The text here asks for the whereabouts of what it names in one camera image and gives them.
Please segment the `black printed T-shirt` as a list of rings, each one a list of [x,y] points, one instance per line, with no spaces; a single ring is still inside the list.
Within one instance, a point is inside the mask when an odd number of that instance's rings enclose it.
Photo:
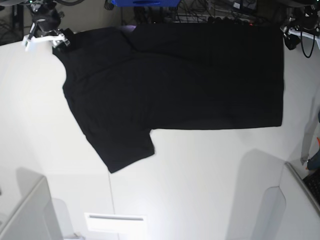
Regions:
[[[72,34],[53,49],[63,93],[115,173],[155,153],[152,130],[279,127],[284,45],[278,26],[141,24]]]

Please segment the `blue plastic bin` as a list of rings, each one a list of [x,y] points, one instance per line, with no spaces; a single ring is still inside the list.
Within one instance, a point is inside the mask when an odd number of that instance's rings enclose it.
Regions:
[[[117,7],[177,7],[181,0],[112,0]]]

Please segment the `black keyboard right edge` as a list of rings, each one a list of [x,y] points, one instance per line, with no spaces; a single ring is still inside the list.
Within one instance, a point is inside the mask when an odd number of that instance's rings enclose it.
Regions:
[[[317,170],[313,174],[306,176],[303,182],[315,200],[320,203],[320,171]]]

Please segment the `grey monitor left corner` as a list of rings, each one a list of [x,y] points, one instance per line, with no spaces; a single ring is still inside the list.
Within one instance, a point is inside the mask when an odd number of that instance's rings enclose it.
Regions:
[[[41,176],[0,227],[2,240],[62,240],[46,177]]]

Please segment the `white slotted table tray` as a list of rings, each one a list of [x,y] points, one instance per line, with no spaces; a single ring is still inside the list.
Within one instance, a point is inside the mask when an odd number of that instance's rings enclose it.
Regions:
[[[147,225],[144,216],[110,215],[100,213],[84,213],[89,231],[121,234],[146,234]]]

